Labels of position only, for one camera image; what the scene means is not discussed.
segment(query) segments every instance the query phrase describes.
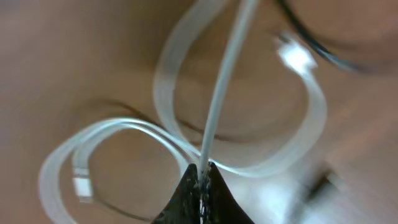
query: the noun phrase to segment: black wire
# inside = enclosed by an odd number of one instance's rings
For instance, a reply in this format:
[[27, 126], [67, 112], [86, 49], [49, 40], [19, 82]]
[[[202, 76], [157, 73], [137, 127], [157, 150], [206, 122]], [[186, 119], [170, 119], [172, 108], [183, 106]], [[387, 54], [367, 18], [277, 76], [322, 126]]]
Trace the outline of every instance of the black wire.
[[343, 70], [351, 70], [357, 72], [368, 73], [369, 68], [366, 68], [357, 63], [349, 60], [339, 59], [337, 55], [330, 52], [325, 46], [319, 43], [311, 34], [311, 32], [303, 25], [303, 23], [297, 18], [293, 10], [287, 4], [287, 0], [277, 0], [278, 5], [283, 10], [285, 16], [289, 20], [290, 24], [297, 31], [298, 35], [313, 49], [319, 56], [326, 61], [336, 65], [338, 68]]

